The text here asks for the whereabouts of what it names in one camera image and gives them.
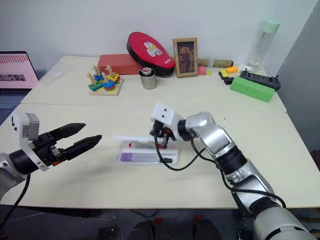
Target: wooden peg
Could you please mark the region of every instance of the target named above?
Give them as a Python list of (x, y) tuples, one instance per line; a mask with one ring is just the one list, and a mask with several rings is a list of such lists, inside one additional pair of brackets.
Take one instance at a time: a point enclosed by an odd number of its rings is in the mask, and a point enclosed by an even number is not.
[(94, 79), (94, 77), (92, 76), (92, 74), (90, 72), (88, 72), (86, 76), (90, 78), (90, 81), (94, 86), (97, 85), (96, 80)]
[(95, 71), (95, 74), (100, 75), (100, 70), (96, 65), (93, 65), (92, 69)]
[(115, 77), (115, 73), (112, 71), (111, 66), (107, 65), (105, 70), (107, 70), (107, 71), (109, 72), (109, 74), (110, 74), (110, 76), (111, 76), (112, 78)]
[(109, 84), (109, 79), (107, 78), (107, 75), (103, 72), (102, 73), (102, 77), (103, 77), (103, 79), (104, 79), (104, 82), (106, 83), (106, 84)]

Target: wooden picture frame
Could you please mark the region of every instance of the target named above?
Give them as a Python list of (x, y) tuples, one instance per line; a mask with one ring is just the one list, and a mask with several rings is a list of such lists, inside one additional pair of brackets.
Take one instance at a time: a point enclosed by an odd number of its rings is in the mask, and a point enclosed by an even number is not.
[(197, 38), (174, 38), (172, 41), (176, 76), (178, 78), (198, 76)]

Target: clear plastic bottle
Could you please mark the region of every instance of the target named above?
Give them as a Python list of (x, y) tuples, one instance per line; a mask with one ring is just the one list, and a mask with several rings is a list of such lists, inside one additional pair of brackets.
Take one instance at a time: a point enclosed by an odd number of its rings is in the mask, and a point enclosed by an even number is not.
[(253, 71), (259, 69), (279, 26), (280, 22), (276, 20), (268, 19), (264, 22), (261, 34), (248, 61), (248, 65), (253, 68)]

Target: green bottle cap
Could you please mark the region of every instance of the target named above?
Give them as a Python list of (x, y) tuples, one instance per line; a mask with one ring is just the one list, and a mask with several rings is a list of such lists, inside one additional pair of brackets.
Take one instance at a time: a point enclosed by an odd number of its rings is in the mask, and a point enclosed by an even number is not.
[(274, 19), (267, 19), (264, 21), (262, 31), (267, 34), (275, 34), (280, 26), (280, 22)]

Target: clear plastic box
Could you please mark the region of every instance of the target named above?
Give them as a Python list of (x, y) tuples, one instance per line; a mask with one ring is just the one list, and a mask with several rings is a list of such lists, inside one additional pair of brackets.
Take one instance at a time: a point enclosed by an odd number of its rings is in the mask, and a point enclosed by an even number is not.
[[(164, 166), (158, 157), (155, 140), (153, 137), (140, 136), (113, 136), (114, 141), (120, 141), (120, 151), (116, 162), (126, 166)], [(160, 148), (161, 156), (167, 164), (175, 166), (178, 160), (177, 145), (169, 140), (167, 148)]]

